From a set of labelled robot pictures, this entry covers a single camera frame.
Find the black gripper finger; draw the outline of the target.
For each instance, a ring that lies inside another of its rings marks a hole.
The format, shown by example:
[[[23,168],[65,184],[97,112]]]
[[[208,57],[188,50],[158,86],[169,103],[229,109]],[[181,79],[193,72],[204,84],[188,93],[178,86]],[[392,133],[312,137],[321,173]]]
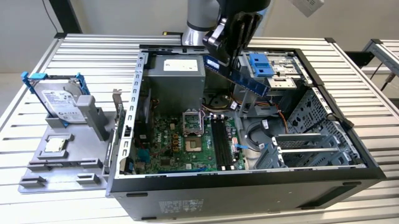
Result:
[[[226,18],[220,18],[213,31],[209,31],[204,38],[202,44],[209,55],[216,58],[224,66],[229,66],[232,56],[229,52],[229,38],[232,34],[230,22]]]
[[[256,12],[240,12],[234,15],[230,26],[230,62],[236,58],[242,48],[246,47],[261,21],[261,15]]]

